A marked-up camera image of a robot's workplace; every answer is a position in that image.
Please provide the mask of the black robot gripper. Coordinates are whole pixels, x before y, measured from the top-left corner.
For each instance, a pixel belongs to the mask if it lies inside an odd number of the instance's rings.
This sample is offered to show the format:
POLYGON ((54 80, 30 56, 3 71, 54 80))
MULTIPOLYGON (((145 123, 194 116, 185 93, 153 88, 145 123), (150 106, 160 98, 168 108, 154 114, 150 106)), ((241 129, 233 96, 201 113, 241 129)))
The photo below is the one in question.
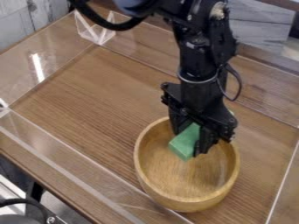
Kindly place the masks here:
POLYGON ((198 139, 193 145, 193 156, 206 154, 213 144, 229 142, 238 125, 224 104, 226 98, 226 77, 206 80, 180 79, 178 83, 161 84, 161 102, 168 107, 172 133, 178 135, 196 123, 198 139))

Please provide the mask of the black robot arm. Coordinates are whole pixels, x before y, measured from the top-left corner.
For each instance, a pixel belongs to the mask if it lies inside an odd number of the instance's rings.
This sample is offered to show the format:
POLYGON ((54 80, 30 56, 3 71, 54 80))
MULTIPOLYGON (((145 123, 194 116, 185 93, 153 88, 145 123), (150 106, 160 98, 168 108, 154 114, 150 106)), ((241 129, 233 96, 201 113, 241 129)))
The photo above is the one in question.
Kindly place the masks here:
POLYGON ((103 19, 85 0, 71 7, 98 26, 122 32, 158 15, 172 27, 178 47, 178 83, 161 84, 161 102, 168 107, 173 139, 168 147, 184 160, 205 154, 218 141, 234 136, 237 119, 224 101, 226 79, 238 73, 229 65, 237 41, 229 27, 228 0, 111 0, 129 16, 121 23, 103 19))

